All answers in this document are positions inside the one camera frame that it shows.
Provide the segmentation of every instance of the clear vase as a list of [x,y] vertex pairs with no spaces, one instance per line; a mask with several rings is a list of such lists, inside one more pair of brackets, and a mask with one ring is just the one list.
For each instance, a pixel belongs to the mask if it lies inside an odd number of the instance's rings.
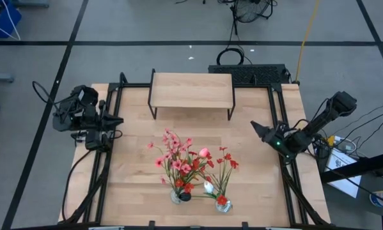
[[183,202],[182,200],[180,200],[180,198],[178,198],[178,196],[174,190],[171,190],[170,198],[171,198],[171,202],[173,202],[175,204],[181,204],[181,202]]
[[222,213],[228,213],[232,208],[232,203],[230,200],[227,200],[227,203],[224,205],[219,205],[217,201],[215,201],[215,208],[217,211]]

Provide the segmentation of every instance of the blue container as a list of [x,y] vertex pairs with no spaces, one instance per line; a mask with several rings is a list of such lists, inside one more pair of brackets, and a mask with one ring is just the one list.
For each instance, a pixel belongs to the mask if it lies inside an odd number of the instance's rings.
[[[22,16],[20,15],[19,11],[9,2],[9,0],[5,0],[5,3],[8,6],[8,11],[10,12],[13,24],[16,26]],[[0,28],[4,30],[5,32],[7,32],[8,34],[12,34],[13,26],[8,16],[8,12],[6,11],[5,8],[3,8],[3,10],[0,13],[1,13]],[[9,37],[7,34],[0,31],[0,38],[7,38],[7,37]]]

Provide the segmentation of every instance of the wooden table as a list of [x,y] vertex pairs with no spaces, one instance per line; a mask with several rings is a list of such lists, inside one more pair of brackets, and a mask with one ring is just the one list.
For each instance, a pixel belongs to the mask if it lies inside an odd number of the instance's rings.
[[[92,87],[99,92],[99,100],[106,98],[108,84]],[[250,227],[289,226],[278,154],[261,142],[249,123],[255,120],[272,126],[266,89],[235,88],[236,107],[231,121],[218,109],[185,108],[163,108],[154,120],[147,105],[148,91],[148,88],[123,89],[119,116],[125,122],[117,127],[123,137],[114,141],[102,225],[147,226],[154,220],[156,226],[220,227],[241,226],[241,222],[248,222]],[[289,123],[305,118],[298,85],[283,85],[283,94]],[[182,139],[193,138],[193,150],[208,147],[214,158],[221,155],[219,146],[229,147],[227,150],[240,164],[227,188],[227,196],[233,203],[229,213],[217,212],[213,199],[193,198],[180,205],[171,202],[171,189],[160,183],[164,172],[154,166],[160,153],[146,148],[150,141],[163,147],[161,139],[165,128],[174,130]],[[84,153],[84,145],[78,145],[74,162]],[[66,200],[67,217],[88,191],[93,159],[94,154],[75,168]],[[320,216],[330,222],[315,160],[299,154],[297,165],[305,197]],[[192,192],[202,191],[203,188],[198,187]],[[294,206],[296,221],[300,223],[296,202]]]

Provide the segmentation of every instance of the small wooden platform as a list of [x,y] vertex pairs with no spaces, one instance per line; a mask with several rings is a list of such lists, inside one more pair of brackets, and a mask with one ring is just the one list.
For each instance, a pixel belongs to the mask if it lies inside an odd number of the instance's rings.
[[153,70],[149,92],[152,108],[211,108],[232,109],[235,93],[228,73],[155,73]]

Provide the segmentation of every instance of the black bracket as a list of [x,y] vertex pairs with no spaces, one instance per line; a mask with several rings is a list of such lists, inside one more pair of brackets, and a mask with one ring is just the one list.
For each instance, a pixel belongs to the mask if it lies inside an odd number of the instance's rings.
[[154,74],[155,74],[155,69],[152,70],[152,79],[150,80],[150,89],[148,91],[147,104],[148,104],[148,107],[150,108],[150,111],[152,112],[153,118],[156,119],[156,117],[157,117],[157,108],[154,108],[154,111],[153,111],[152,105],[150,105],[150,100],[152,99]]

